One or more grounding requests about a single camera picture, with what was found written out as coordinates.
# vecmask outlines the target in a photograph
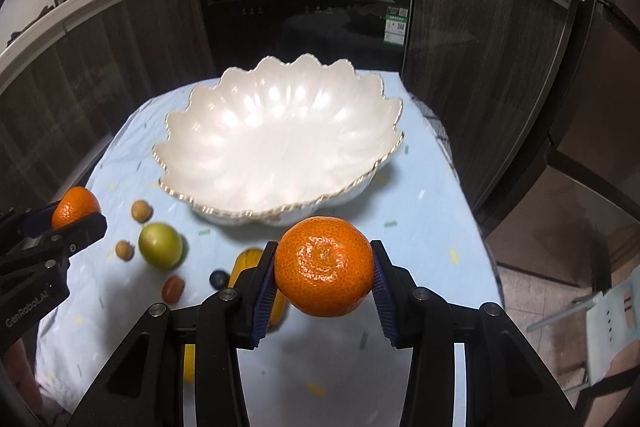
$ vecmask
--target label sticker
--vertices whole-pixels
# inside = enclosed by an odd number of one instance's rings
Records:
[[[409,10],[407,8],[389,7],[387,9],[385,16],[385,42],[387,44],[404,46],[408,15]]]

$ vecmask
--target screw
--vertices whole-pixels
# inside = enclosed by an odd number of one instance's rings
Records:
[[[222,290],[218,292],[218,297],[223,301],[232,301],[238,297],[238,290],[235,288],[222,288]]]
[[[429,297],[431,297],[431,292],[424,286],[416,286],[411,291],[411,295],[418,299],[418,301],[426,301]]]
[[[162,302],[156,302],[156,304],[151,304],[147,311],[152,317],[159,317],[166,311],[166,305],[162,304]]]
[[[496,304],[495,302],[487,302],[487,304],[485,304],[483,308],[484,311],[492,317],[500,315],[500,312],[502,311],[502,308],[500,308],[500,306],[498,306],[498,304]]]

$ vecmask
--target cabinet door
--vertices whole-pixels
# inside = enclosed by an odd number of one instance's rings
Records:
[[[214,77],[190,0],[124,0],[71,29],[0,96],[0,208],[47,203],[146,100]]]
[[[414,0],[403,81],[445,125],[474,210],[538,115],[571,13],[552,0]]]
[[[634,43],[609,9],[598,12],[578,70],[579,106],[558,150],[640,203],[640,30]]]
[[[640,251],[640,224],[597,192],[547,167],[487,244],[503,266],[606,289],[610,274]]]

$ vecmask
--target scalloped bowl rim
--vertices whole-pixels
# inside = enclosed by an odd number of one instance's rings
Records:
[[[307,57],[307,56],[313,58],[313,60],[315,60],[315,62],[322,68],[328,68],[329,66],[332,65],[332,64],[329,64],[329,65],[322,64],[315,57],[315,55],[312,55],[312,54],[300,55],[300,57],[298,57],[296,60],[300,60],[300,58]],[[242,73],[252,73],[253,71],[257,70],[260,67],[260,65],[263,62],[265,62],[266,60],[276,60],[279,63],[279,65],[281,65],[281,66],[290,66],[291,64],[293,64],[293,62],[282,62],[278,58],[272,57],[271,55],[268,55],[267,57],[262,58],[260,60],[260,62],[258,62],[257,66],[254,69],[249,70],[249,71],[243,70],[242,68],[236,68],[236,67],[227,68],[223,72],[223,74],[220,77],[220,80],[218,81],[218,83],[215,86],[211,86],[210,89],[216,89],[218,86],[220,86],[222,84],[222,81],[225,78],[225,73],[227,71],[241,71]],[[347,63],[349,65],[349,67],[351,68],[351,71],[353,71],[353,75],[355,77],[361,78],[361,75],[356,73],[356,71],[353,68],[353,65],[351,64],[350,60],[347,60],[346,58],[340,58],[339,60],[336,60],[336,62],[340,62],[340,61],[344,61],[345,63]],[[400,98],[399,96],[395,96],[395,97],[389,98],[388,96],[385,95],[385,83],[384,83],[384,80],[382,79],[382,77],[380,76],[379,73],[367,73],[367,74],[375,75],[378,78],[378,80],[380,81],[380,95],[382,96],[383,100],[398,100],[399,101],[400,109],[398,110],[398,115],[396,116],[396,119],[394,120],[394,124],[393,124],[393,127],[392,127],[392,130],[398,130],[397,129],[398,122],[400,120],[400,117],[402,116],[402,109],[403,109],[403,106],[404,106],[404,104],[402,102],[402,98]],[[198,83],[196,86],[193,86],[191,88],[191,92],[189,93],[189,103],[187,104],[187,108],[184,111],[183,110],[180,110],[180,111],[171,110],[164,117],[164,127],[165,127],[166,132],[167,132],[167,138],[166,138],[165,141],[168,141],[169,138],[171,137],[171,129],[169,128],[169,123],[168,123],[169,115],[172,112],[187,112],[189,110],[189,108],[191,107],[191,97],[193,96],[193,92],[198,86],[201,86],[201,83]],[[180,201],[186,201],[187,203],[189,203],[193,207],[194,210],[197,210],[198,212],[201,212],[203,214],[207,214],[209,216],[220,217],[220,218],[223,218],[223,219],[255,219],[255,220],[260,220],[260,219],[269,219],[269,218],[272,218],[273,216],[276,216],[278,214],[283,214],[284,212],[290,212],[292,210],[300,210],[300,209],[305,208],[305,207],[316,207],[316,206],[320,205],[321,203],[324,203],[325,201],[336,199],[336,198],[346,194],[347,192],[350,192],[355,187],[360,185],[363,181],[367,180],[368,178],[372,178],[373,175],[378,170],[378,168],[380,167],[380,165],[383,164],[384,162],[386,162],[386,160],[394,152],[396,152],[398,150],[398,148],[400,147],[400,145],[401,145],[403,140],[404,140],[404,132],[401,130],[400,131],[400,136],[398,138],[398,141],[391,148],[391,150],[388,153],[386,153],[385,155],[383,155],[382,157],[378,158],[374,162],[372,168],[370,168],[367,172],[365,172],[364,174],[362,174],[361,176],[356,178],[353,182],[348,184],[346,187],[343,187],[340,190],[337,190],[336,192],[331,192],[331,193],[328,193],[328,194],[322,194],[321,196],[318,196],[314,200],[282,204],[281,206],[275,206],[273,208],[268,208],[267,210],[238,210],[238,211],[230,211],[230,210],[222,210],[220,208],[215,208],[213,206],[207,206],[205,204],[197,203],[196,199],[193,196],[190,196],[188,194],[182,194],[181,192],[178,192],[177,190],[173,190],[171,187],[169,187],[168,185],[166,185],[162,181],[162,178],[164,177],[164,175],[168,174],[168,172],[169,172],[168,166],[161,160],[160,156],[156,153],[156,144],[153,145],[151,150],[152,150],[152,154],[153,154],[154,160],[156,161],[156,163],[158,163],[159,166],[161,166],[162,171],[164,172],[163,176],[158,180],[158,186],[160,188],[162,188],[162,190],[164,190],[164,192],[166,192],[170,196],[173,196],[174,198],[177,198]]]

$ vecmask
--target person's leg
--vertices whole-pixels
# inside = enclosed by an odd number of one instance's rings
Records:
[[[7,350],[2,357],[2,363],[26,404],[34,413],[39,414],[42,410],[42,397],[33,377],[33,369],[27,360],[22,340],[17,341]]]

